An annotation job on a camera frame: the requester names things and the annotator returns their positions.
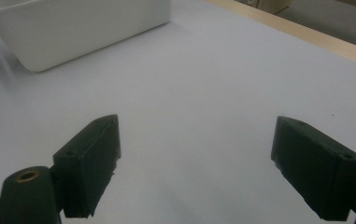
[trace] white tabletop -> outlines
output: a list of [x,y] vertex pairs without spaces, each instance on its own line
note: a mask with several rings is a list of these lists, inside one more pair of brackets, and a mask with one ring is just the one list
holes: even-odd
[[39,74],[0,40],[0,189],[118,114],[122,158],[95,217],[63,223],[326,223],[270,160],[274,128],[300,119],[356,151],[356,63],[202,0],[172,3],[167,25]]

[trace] white table surface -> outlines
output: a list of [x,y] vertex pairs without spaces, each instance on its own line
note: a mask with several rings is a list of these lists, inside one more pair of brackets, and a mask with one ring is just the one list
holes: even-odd
[[356,63],[202,0],[172,3],[167,25],[39,74],[0,40],[0,189],[118,114],[122,158],[95,217],[63,223],[326,223],[270,160],[274,128],[300,119],[356,151]]

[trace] white container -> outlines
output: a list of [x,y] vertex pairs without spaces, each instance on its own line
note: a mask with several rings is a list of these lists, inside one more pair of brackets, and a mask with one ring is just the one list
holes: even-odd
[[43,71],[170,20],[170,0],[0,0],[0,37]]

